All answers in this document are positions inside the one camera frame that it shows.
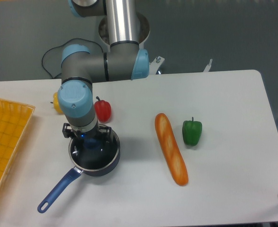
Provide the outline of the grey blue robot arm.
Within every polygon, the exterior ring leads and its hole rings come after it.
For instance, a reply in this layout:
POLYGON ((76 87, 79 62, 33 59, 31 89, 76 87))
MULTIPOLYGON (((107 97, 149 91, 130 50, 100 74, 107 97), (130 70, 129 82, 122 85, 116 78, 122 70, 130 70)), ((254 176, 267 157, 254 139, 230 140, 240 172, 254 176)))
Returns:
POLYGON ((105 15, 109 51, 91 54, 88 47, 72 44, 63 50, 59 107, 67 118, 66 138, 93 138, 99 130, 93 83, 143 79, 149 75, 149 55, 139 47, 140 21, 133 0, 70 0, 77 17, 105 15))

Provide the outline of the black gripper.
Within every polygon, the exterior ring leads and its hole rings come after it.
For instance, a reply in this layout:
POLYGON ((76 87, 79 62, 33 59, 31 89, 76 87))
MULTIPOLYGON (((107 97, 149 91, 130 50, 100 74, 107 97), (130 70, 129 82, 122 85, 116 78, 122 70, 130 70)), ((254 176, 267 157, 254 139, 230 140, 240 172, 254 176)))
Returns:
POLYGON ((112 140, 112 128, 99 123, 96 123, 96 125, 88 131, 80 128, 74 130, 69 123, 64 123, 62 133, 65 138, 77 140, 100 140, 103 137, 112 140))

